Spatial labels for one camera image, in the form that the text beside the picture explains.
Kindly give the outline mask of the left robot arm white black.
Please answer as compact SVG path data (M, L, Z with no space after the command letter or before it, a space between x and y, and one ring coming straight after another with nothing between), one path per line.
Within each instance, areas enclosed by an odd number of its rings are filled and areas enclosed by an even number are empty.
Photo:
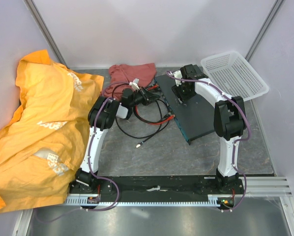
M123 90L120 100L113 97L100 96L88 114L89 139L84 159L75 174L75 181L86 193L93 193L97 189L99 157L103 141L108 130L116 118L128 119L137 105L147 106L157 101L159 95L139 88L133 91L130 88Z

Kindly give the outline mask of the aluminium frame rail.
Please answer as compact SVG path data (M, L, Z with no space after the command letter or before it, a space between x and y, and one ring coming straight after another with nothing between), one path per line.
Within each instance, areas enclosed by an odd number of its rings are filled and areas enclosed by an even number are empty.
M291 189L285 177L247 177L247 197L290 197Z

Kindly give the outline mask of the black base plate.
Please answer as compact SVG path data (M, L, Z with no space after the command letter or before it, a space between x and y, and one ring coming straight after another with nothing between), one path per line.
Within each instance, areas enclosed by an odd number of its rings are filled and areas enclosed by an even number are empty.
M119 191L119 199L124 201L206 201L208 195L239 195L244 192L242 180L234 186L219 188L213 176L119 176L110 181L97 179L95 190L82 187L73 181L70 194L99 194L104 200L114 202Z

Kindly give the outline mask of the red cloth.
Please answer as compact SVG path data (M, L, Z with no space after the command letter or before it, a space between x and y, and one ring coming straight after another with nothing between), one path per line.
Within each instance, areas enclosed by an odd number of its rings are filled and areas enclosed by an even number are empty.
M122 91L126 88L131 88L128 84L123 83L133 82L139 79L138 86L147 87L157 74L155 63L147 63L141 65L112 65L109 68L111 77L110 84L103 90L105 97L113 97L120 100Z

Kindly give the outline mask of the orange cloth bag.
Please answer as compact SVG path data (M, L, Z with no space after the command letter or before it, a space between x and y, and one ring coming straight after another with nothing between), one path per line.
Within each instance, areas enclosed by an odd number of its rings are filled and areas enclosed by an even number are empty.
M88 113L104 78L53 61L46 50L24 56L20 106L0 130L0 213L62 204L88 144Z

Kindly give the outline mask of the white plastic basket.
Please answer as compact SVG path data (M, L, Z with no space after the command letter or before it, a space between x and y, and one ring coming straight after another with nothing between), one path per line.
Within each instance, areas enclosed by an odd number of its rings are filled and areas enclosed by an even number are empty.
M269 87L250 63L238 52L230 51L201 60L204 73L222 91L249 101L269 92Z

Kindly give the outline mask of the dark network switch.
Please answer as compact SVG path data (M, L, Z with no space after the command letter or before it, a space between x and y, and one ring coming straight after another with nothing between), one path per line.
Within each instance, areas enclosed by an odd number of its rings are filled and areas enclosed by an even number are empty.
M214 132L214 108L208 101L197 94L181 103L172 90L176 84L174 79L164 74L156 76L154 81L175 115L174 120L187 143Z

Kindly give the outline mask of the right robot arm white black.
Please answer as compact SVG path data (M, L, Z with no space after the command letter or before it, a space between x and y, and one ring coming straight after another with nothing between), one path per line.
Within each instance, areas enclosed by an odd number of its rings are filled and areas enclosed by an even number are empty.
M213 126L220 137L220 161L216 171L215 188L227 193L239 183L237 169L238 146L246 129L245 108L242 97L232 97L206 77L197 65L187 65L175 72L167 72L175 80L180 100L200 95L213 108Z

